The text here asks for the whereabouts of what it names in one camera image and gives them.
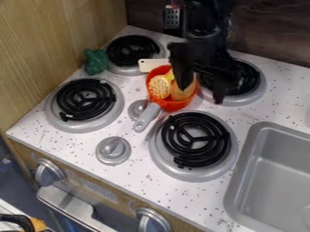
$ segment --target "floor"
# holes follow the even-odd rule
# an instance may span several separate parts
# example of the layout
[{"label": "floor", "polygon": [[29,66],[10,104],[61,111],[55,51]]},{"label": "floor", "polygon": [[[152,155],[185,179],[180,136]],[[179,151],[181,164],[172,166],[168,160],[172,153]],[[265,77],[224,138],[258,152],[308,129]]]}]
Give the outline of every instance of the floor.
[{"label": "floor", "polygon": [[11,159],[12,156],[0,137],[0,199],[30,217],[44,220],[49,227],[56,228],[44,206],[36,199],[20,168],[14,162],[5,165],[2,162],[4,158]]}]

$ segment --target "green toy object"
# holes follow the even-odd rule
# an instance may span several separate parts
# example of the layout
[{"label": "green toy object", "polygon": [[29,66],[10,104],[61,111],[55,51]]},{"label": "green toy object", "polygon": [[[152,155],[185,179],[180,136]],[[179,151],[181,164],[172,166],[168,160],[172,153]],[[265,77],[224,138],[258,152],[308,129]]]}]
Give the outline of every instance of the green toy object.
[{"label": "green toy object", "polygon": [[86,56],[85,71],[93,76],[94,74],[102,73],[108,66],[107,55],[101,49],[91,50],[85,49]]}]

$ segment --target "wooden wall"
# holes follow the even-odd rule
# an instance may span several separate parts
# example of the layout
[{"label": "wooden wall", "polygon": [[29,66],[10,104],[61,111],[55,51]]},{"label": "wooden wall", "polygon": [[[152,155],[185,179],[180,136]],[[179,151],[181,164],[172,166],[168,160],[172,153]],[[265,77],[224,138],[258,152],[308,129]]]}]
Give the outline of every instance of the wooden wall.
[{"label": "wooden wall", "polygon": [[[310,67],[310,2],[236,0],[233,49]],[[162,31],[170,0],[126,0],[128,23]]]},{"label": "wooden wall", "polygon": [[126,24],[124,0],[0,0],[0,132]]}]

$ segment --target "wood panel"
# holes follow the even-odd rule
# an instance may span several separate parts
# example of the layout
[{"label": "wood panel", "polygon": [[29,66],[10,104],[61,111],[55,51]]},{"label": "wood panel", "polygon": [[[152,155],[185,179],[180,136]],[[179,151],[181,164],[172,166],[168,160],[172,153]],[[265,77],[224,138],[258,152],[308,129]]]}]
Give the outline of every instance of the wood panel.
[{"label": "wood panel", "polygon": [[[236,0],[232,48],[310,67],[310,2]],[[128,23],[162,32],[162,10],[170,0],[126,0]]]},{"label": "wood panel", "polygon": [[[20,158],[23,162],[23,165],[25,167],[27,167],[28,176],[32,176],[32,174],[30,174],[30,172],[31,172],[30,169],[35,170],[35,168],[36,168],[36,164],[34,162],[34,157],[36,157],[36,158],[47,158],[47,157],[45,155],[43,155],[42,153],[39,153],[35,150],[32,150],[30,148],[25,147],[24,145],[22,145],[20,143],[17,143],[16,141],[12,140],[12,143],[14,144],[14,147],[18,150],[18,153],[20,154]],[[202,232],[202,230],[200,230],[196,227],[193,227],[189,223],[187,223],[183,220],[180,220],[177,217],[174,217],[171,214],[168,214],[167,212],[162,211],[161,209],[157,208],[155,205],[150,205],[147,202],[144,202],[140,199],[133,197],[132,195],[129,195],[123,191],[116,189],[115,187],[112,187],[108,183],[102,182],[98,179],[94,179],[94,178],[86,175],[85,173],[82,173],[76,169],[73,169],[72,167],[69,167],[69,166],[67,166],[67,165],[65,165],[65,164],[63,164],[57,160],[50,159],[50,158],[47,158],[47,159],[54,162],[58,167],[60,167],[65,172],[67,170],[69,170],[69,171],[71,171],[71,173],[74,173],[76,175],[75,177],[74,176],[70,177],[70,179],[73,179],[73,181],[72,180],[70,181],[67,178],[65,181],[63,181],[63,184],[69,185],[71,188],[73,188],[77,191],[81,191],[83,194],[86,194],[86,195],[90,196],[91,198],[94,198],[95,200],[100,201],[101,203],[103,203],[103,204],[105,204],[111,208],[114,208],[114,209],[120,211],[121,213],[123,213],[129,217],[135,218],[134,211],[137,208],[153,208],[157,212],[161,213],[161,215],[163,217],[165,217],[171,223],[171,227],[172,227],[171,232]],[[118,203],[109,201],[106,198],[103,198],[103,197],[93,193],[92,191],[88,190],[81,183],[81,179],[87,179],[91,183],[93,183],[97,186],[100,186],[101,188],[104,188],[106,190],[109,190],[111,193],[117,195],[118,196]],[[35,183],[34,176],[32,177],[32,182],[33,182],[33,184]]]},{"label": "wood panel", "polygon": [[125,25],[124,0],[0,0],[0,132]]},{"label": "wood panel", "polygon": [[310,2],[265,0],[235,8],[233,47],[310,67]]}]

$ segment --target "white speckled surface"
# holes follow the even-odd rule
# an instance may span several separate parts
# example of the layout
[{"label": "white speckled surface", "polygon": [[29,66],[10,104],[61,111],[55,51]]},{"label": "white speckled surface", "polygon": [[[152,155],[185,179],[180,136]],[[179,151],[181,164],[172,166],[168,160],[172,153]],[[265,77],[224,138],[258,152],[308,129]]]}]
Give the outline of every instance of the white speckled surface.
[{"label": "white speckled surface", "polygon": [[[131,26],[119,35],[124,34],[145,34],[163,44],[176,40]],[[234,55],[252,62],[264,72],[268,85],[265,96],[248,106],[236,108],[216,106],[196,97],[189,109],[207,111],[226,121],[237,134],[240,150],[248,129],[259,121],[272,121],[309,133],[310,70],[249,54]],[[85,76],[85,72],[79,70],[70,80]],[[252,231],[233,222],[223,208],[222,201],[232,171],[210,182],[188,183],[165,175],[152,162],[146,139],[149,130],[135,133],[131,129],[133,122],[127,115],[129,105],[147,95],[144,77],[116,76],[107,71],[98,76],[119,85],[126,101],[125,110],[110,126],[85,134],[56,130],[45,118],[42,101],[7,132],[8,136],[206,231]],[[117,167],[102,165],[94,155],[97,144],[109,136],[122,136],[132,146],[129,160]]]}]

